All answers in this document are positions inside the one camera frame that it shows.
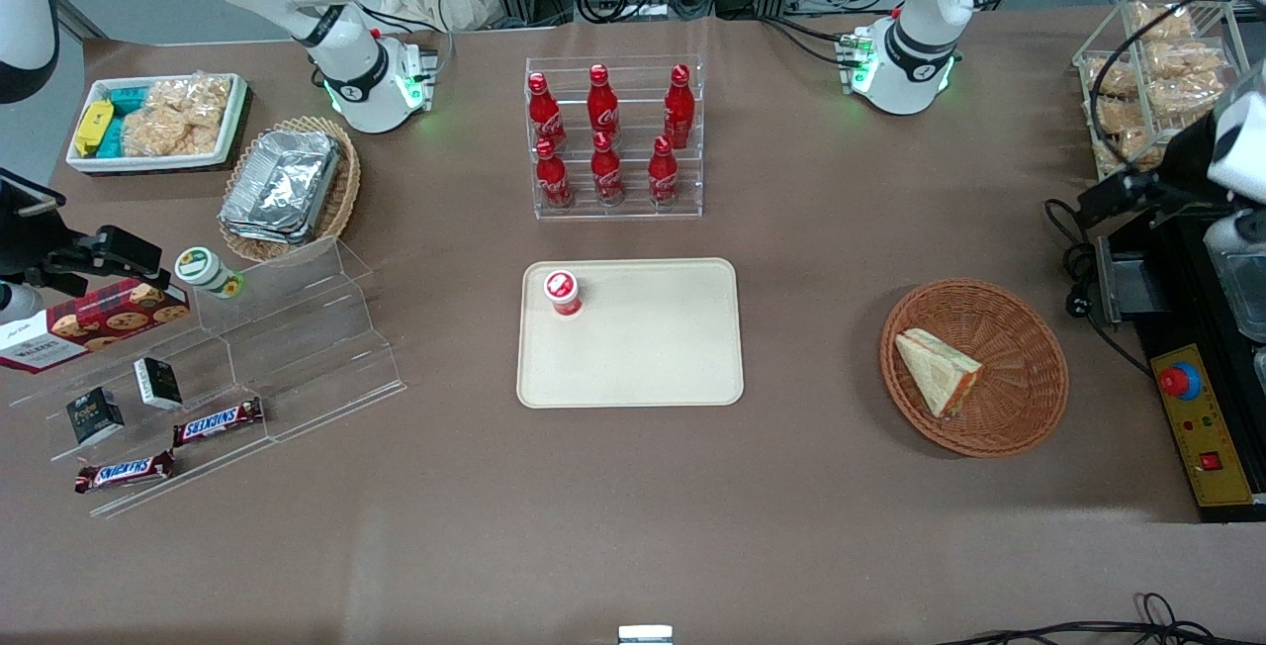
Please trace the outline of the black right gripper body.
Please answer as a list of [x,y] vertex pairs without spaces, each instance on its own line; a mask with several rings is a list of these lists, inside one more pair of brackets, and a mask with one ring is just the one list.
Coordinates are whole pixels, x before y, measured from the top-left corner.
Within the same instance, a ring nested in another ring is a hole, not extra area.
[[66,226],[60,217],[65,204],[62,194],[1,169],[3,280],[23,283],[28,270],[65,248]]

